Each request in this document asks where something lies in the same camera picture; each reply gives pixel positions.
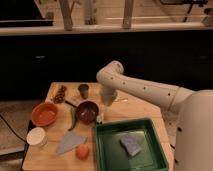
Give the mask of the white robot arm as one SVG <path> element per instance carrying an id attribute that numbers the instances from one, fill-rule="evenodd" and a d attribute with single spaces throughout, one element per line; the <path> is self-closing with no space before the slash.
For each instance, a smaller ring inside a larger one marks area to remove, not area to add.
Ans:
<path id="1" fill-rule="evenodd" d="M 123 72 L 119 61 L 97 72 L 103 102 L 110 106 L 120 90 L 178 114 L 173 171 L 213 171 L 213 90 L 193 91 Z"/>

